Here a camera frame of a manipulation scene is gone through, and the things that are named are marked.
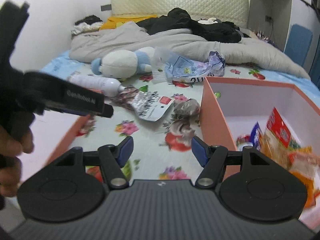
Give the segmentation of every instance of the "headboard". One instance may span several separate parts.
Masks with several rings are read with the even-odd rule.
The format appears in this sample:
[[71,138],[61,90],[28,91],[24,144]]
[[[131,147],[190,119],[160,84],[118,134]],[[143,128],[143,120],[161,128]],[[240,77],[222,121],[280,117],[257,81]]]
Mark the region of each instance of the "headboard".
[[186,10],[194,20],[216,17],[246,28],[249,0],[111,0],[113,16],[167,15],[175,7]]

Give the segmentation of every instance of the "white bottle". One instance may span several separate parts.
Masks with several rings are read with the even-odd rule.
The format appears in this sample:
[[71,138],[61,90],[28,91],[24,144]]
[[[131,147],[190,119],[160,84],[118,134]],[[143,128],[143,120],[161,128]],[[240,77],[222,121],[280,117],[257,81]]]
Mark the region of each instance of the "white bottle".
[[87,89],[101,90],[109,98],[116,97],[125,89],[120,81],[114,78],[73,75],[69,78],[69,82]]

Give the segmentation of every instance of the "hand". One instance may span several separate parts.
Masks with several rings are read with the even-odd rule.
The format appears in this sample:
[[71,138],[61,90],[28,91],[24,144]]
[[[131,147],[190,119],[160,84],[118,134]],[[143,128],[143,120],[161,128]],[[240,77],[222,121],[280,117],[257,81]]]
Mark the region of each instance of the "hand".
[[6,197],[13,197],[17,194],[18,183],[21,176],[21,161],[17,158],[22,152],[33,151],[33,136],[29,129],[20,142],[14,140],[7,131],[0,126],[0,154],[13,157],[14,165],[0,169],[0,194]]

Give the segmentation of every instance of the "light blue sheet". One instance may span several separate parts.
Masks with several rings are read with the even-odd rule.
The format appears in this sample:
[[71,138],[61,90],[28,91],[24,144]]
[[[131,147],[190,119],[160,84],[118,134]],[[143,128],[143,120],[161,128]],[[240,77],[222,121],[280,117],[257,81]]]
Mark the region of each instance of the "light blue sheet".
[[[69,51],[65,51],[57,58],[54,58],[40,71],[62,79],[66,79],[83,65],[84,63],[70,59]],[[262,69],[260,70],[260,73],[266,77],[266,80],[295,84],[318,107],[320,107],[320,91],[310,80],[305,78],[297,78],[286,73]]]

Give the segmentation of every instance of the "white plush toy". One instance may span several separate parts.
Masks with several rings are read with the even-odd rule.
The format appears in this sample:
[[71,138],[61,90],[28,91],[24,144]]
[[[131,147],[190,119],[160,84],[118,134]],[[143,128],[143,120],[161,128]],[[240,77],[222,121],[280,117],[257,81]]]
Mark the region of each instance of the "white plush toy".
[[91,62],[91,70],[95,75],[126,79],[135,74],[151,72],[151,58],[155,53],[152,47],[144,47],[135,52],[118,50],[110,52],[102,59]]

